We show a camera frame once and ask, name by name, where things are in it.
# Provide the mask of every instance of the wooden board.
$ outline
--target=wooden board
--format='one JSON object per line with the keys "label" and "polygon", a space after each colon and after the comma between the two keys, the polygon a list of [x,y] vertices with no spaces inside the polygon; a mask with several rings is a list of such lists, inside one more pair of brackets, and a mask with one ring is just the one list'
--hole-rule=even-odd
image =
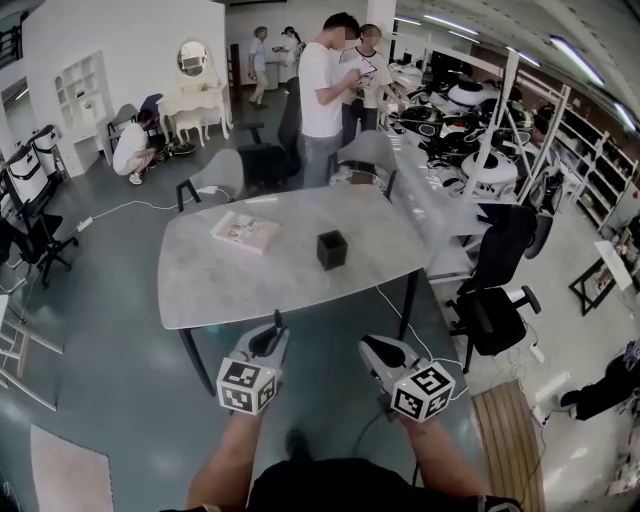
{"label": "wooden board", "polygon": [[517,381],[473,397],[487,458],[491,492],[519,501],[525,512],[544,512],[540,453],[533,419]]}

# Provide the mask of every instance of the hand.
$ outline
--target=hand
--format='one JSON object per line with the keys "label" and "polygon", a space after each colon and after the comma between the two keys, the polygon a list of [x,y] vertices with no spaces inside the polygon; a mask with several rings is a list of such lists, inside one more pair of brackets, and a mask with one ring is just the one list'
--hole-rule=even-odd
{"label": "hand", "polygon": [[349,87],[354,85],[358,80],[360,80],[360,70],[358,69],[352,69],[344,77],[344,83]]}

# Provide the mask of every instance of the black cup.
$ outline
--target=black cup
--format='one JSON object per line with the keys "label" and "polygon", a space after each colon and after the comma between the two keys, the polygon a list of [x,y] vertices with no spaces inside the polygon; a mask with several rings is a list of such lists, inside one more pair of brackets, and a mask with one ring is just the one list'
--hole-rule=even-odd
{"label": "black cup", "polygon": [[318,235],[318,261],[325,270],[341,267],[347,259],[347,241],[340,231]]}

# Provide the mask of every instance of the white cube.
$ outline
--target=white cube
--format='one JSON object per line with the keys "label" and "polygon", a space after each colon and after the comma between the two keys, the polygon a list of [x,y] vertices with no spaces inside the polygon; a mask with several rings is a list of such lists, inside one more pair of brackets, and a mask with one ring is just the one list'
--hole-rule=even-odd
{"label": "white cube", "polygon": [[391,408],[412,420],[425,421],[449,405],[455,385],[441,364],[432,363],[395,383]]}
{"label": "white cube", "polygon": [[258,414],[276,395],[279,371],[225,357],[218,372],[218,400],[226,409]]}

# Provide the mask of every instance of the white t-shirt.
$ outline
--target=white t-shirt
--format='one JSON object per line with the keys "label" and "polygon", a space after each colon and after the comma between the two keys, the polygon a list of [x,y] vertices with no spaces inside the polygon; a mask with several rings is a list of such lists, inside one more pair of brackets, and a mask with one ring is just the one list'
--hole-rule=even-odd
{"label": "white t-shirt", "polygon": [[[367,57],[362,55],[357,48],[350,48],[342,52],[342,56],[340,57],[340,63],[349,62],[354,59],[364,59],[369,64],[371,64],[376,71],[369,73],[368,75],[364,75],[358,81],[357,85],[364,91],[364,108],[378,108],[378,99],[382,94],[380,91],[380,87],[383,85],[389,85],[393,82],[391,79],[391,73],[389,72],[389,66],[387,64],[387,59],[384,55],[375,53],[373,57]],[[353,100],[357,98],[355,92],[351,89],[347,89],[342,94],[342,102],[350,105],[353,103]]]}
{"label": "white t-shirt", "polygon": [[113,169],[120,175],[128,174],[127,162],[137,152],[147,148],[149,137],[138,123],[127,126],[113,154]]}
{"label": "white t-shirt", "polygon": [[309,43],[300,58],[300,105],[302,133],[307,137],[335,137],[342,130],[340,96],[321,105],[316,91],[336,84],[331,71],[331,52],[319,43]]}
{"label": "white t-shirt", "polygon": [[257,37],[253,38],[251,42],[251,48],[249,49],[249,55],[255,55],[253,58],[253,69],[255,71],[266,71],[267,66],[265,64],[264,42],[260,41]]}

